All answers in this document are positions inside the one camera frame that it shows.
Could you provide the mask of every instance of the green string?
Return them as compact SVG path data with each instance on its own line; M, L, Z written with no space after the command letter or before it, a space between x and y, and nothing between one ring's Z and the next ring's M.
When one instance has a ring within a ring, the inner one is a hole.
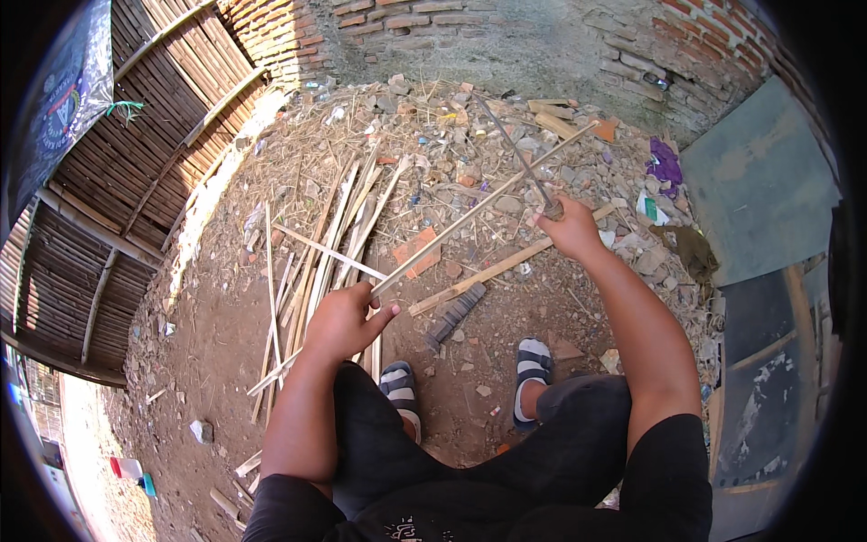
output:
M117 108L117 107L122 108L121 116L124 118L124 121L125 121L124 124L125 124L125 126L129 126L129 122L134 121L135 117L138 116L137 114L133 113L132 108L141 109L141 108L145 107L145 104L141 103L140 101L126 101L126 100L116 101L115 103L111 104L110 108L108 108L108 111L106 111L106 116L107 117L110 116L111 112L114 111L114 108Z

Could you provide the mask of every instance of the purple cloth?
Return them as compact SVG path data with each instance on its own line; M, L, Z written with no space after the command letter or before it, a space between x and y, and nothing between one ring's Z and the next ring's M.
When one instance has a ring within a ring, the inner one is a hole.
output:
M655 136L650 138L650 154L659 161L659 164L655 164L653 160L648 160L644 164L648 167L648 174L654 175L661 181L670 180L671 187L661 190L660 193L671 199L676 199L677 187L683 184L683 174L677 163L677 154Z

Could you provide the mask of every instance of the white container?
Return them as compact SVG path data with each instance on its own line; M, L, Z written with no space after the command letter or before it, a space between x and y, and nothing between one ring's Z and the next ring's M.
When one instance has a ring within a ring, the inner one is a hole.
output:
M112 472L118 478L132 478L133 480L137 480L143 475L139 460L112 457L109 461L111 462Z

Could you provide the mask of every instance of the gray panel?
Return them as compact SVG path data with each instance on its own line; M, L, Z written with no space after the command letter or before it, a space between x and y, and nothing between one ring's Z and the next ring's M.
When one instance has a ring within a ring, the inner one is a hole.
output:
M681 155L717 286L824 251L838 193L804 113L774 76Z

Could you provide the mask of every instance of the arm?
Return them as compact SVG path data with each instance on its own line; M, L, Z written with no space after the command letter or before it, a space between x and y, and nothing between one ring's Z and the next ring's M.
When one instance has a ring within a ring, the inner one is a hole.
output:
M361 282L323 298L307 325L304 350L286 377L262 446L262 479L287 474L330 497L337 464L334 379L340 363L361 352L401 309L392 305L365 320L373 286ZM370 303L379 307L379 301Z
M701 415L698 371L686 334L665 304L602 240L586 206L557 197L564 217L536 217L554 246L577 260L596 283L608 313L632 410L627 454L657 422L677 414Z

